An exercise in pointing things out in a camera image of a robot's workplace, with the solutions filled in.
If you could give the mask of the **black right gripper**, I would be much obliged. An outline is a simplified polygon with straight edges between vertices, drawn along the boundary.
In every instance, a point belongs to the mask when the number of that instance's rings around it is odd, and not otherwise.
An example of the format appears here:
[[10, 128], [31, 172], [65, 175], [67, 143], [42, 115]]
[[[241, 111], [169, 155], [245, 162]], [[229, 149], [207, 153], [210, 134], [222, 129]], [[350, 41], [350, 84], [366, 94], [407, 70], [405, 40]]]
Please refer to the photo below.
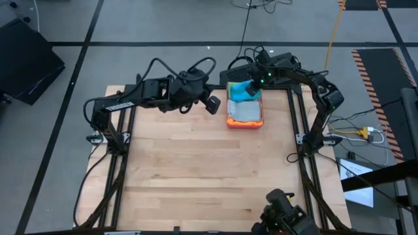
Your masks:
[[253, 70], [253, 82], [246, 87], [246, 92], [251, 97], [256, 96], [264, 85], [272, 84], [275, 80], [275, 69], [270, 67], [255, 67]]

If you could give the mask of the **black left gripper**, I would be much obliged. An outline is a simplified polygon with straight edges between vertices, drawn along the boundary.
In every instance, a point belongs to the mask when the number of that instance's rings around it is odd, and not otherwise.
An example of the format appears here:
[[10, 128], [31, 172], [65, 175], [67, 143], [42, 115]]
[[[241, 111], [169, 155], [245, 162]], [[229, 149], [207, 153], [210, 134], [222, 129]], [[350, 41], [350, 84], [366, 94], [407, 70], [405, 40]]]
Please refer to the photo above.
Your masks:
[[212, 115], [216, 114], [221, 101], [204, 90], [208, 75], [200, 69], [181, 71], [172, 81], [169, 88], [170, 107], [188, 113], [193, 103], [205, 101], [205, 109]]

